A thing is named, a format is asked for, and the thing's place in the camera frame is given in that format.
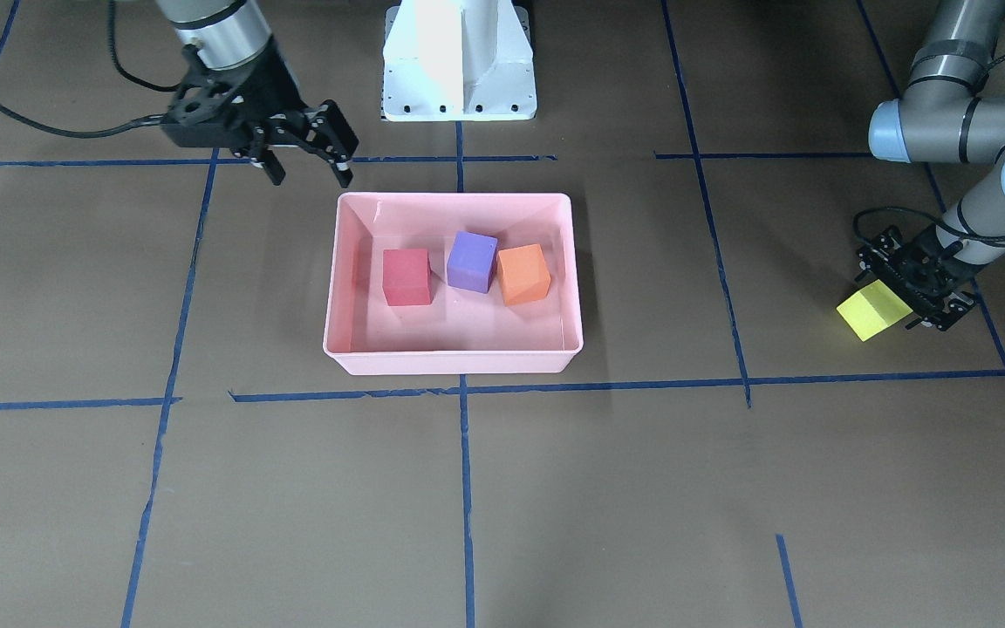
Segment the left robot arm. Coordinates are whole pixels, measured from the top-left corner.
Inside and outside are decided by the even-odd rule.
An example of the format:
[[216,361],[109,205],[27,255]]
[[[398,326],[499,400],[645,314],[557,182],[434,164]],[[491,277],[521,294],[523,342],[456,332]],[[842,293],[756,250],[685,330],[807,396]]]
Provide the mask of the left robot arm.
[[926,227],[906,239],[897,227],[863,235],[861,289],[838,315],[861,339],[908,319],[944,331],[971,311],[966,283],[1005,255],[1005,97],[982,97],[1001,63],[996,45],[1005,1],[942,1],[911,64],[900,99],[870,119],[874,158],[902,163],[989,164],[989,174]]

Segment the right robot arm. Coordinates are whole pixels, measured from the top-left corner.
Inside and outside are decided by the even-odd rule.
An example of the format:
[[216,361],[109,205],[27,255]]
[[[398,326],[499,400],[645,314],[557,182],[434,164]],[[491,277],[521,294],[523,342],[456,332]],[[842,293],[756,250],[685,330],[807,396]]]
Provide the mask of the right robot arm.
[[219,148],[284,181],[276,147],[295,147],[352,182],[358,135],[334,100],[306,104],[256,1],[160,1],[188,65],[160,127],[178,147]]

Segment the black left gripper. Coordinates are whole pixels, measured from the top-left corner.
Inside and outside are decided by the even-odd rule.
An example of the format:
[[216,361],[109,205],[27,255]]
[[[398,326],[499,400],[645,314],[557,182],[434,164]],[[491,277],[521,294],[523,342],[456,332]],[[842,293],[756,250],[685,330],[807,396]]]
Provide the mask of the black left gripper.
[[892,225],[877,237],[860,240],[860,275],[855,279],[872,276],[904,304],[907,330],[921,325],[945,332],[980,303],[977,294],[964,289],[980,270],[957,257],[965,243],[954,238],[944,245],[936,227],[906,242]]

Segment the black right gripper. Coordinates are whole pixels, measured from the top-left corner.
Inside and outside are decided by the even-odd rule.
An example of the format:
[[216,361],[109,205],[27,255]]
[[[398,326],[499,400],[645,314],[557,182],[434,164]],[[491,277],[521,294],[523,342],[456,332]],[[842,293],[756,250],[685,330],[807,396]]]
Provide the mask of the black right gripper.
[[251,144],[251,162],[278,187],[284,167],[268,134],[275,146],[301,146],[319,156],[340,187],[350,187],[358,135],[335,100],[315,108],[304,103],[275,39],[228,69],[211,69],[199,52],[194,44],[182,47],[188,70],[160,123],[176,146],[242,151]]

